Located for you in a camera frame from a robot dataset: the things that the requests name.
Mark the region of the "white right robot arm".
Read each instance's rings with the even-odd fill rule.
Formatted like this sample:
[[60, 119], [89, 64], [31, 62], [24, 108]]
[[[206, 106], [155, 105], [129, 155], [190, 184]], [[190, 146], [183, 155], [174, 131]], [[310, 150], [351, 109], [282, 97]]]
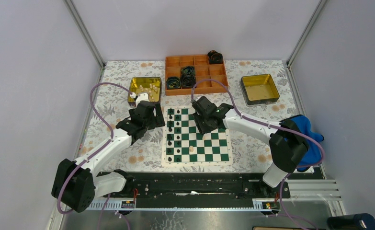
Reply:
[[265, 197], [271, 197], [278, 191], [280, 182], [295, 171], [308, 152], [307, 140], [290, 119], [282, 122], [257, 119], [245, 113], [239, 114], [234, 106], [226, 103], [216, 106], [205, 96], [193, 100], [192, 107], [200, 134], [228, 129], [251, 136], [270, 147], [273, 162], [259, 184], [260, 194]]

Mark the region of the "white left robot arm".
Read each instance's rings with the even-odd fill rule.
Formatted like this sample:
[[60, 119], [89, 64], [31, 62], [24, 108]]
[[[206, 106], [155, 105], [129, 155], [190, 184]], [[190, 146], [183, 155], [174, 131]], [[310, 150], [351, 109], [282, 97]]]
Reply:
[[132, 193], [133, 185], [125, 173], [119, 170], [105, 175], [99, 173], [117, 154], [131, 147], [148, 130], [163, 127], [165, 121], [160, 104], [148, 101], [141, 101], [129, 114], [91, 154], [73, 161], [64, 159], [58, 165], [51, 191], [58, 205], [65, 204], [82, 212], [96, 197], [113, 192], [126, 197]]

